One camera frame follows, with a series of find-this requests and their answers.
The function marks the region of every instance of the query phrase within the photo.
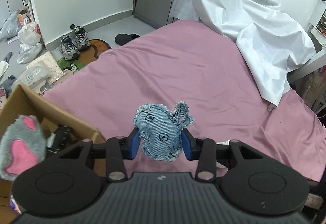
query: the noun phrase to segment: green mat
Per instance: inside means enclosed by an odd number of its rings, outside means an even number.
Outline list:
[[[64,58],[60,59],[57,61],[58,65],[60,66],[61,69],[76,69],[76,70],[81,70],[84,68],[84,64],[82,64],[79,60],[73,59],[73,60],[65,60]]]

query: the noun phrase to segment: white fabric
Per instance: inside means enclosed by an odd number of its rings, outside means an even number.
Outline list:
[[[275,0],[174,0],[170,17],[201,21],[232,39],[261,97],[276,106],[290,89],[287,72],[316,53],[304,29]]]
[[[0,61],[0,77],[4,75],[8,67],[9,67],[8,63],[6,63],[5,61]]]

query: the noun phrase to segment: baseboard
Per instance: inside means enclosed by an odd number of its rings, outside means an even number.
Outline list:
[[[92,21],[88,24],[83,24],[82,27],[84,27],[86,29],[87,32],[93,31],[97,28],[100,28],[104,25],[119,21],[121,19],[125,19],[132,16],[132,10],[127,10],[127,11],[123,11],[123,12],[119,12],[119,13],[115,13],[106,17],[102,17],[98,20]],[[70,35],[72,37],[72,31],[68,31],[66,32],[64,35]],[[46,49],[48,51],[52,51],[54,49],[56,49],[57,47],[59,47],[60,45],[60,38],[61,36],[59,36],[58,38],[55,38],[53,40],[51,40],[50,42],[46,43]]]

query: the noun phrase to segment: cardboard box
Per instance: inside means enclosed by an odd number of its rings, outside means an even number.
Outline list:
[[[80,140],[92,139],[94,144],[105,142],[98,129],[56,107],[25,85],[15,88],[0,113],[0,138],[19,115],[36,116],[45,137],[49,137],[57,125],[61,124],[70,126],[73,129],[72,135]],[[105,160],[96,160],[94,170],[99,175],[105,175]],[[9,207],[11,184],[12,182],[0,179],[0,224],[10,223],[16,217]]]
[[[22,9],[17,16],[21,26],[31,22],[30,14],[27,8]]]

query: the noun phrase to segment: blue stuffed animal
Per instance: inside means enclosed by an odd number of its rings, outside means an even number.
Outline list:
[[[174,161],[181,153],[181,131],[194,118],[185,102],[171,113],[162,104],[144,104],[136,111],[134,125],[144,138],[141,149],[154,160]]]

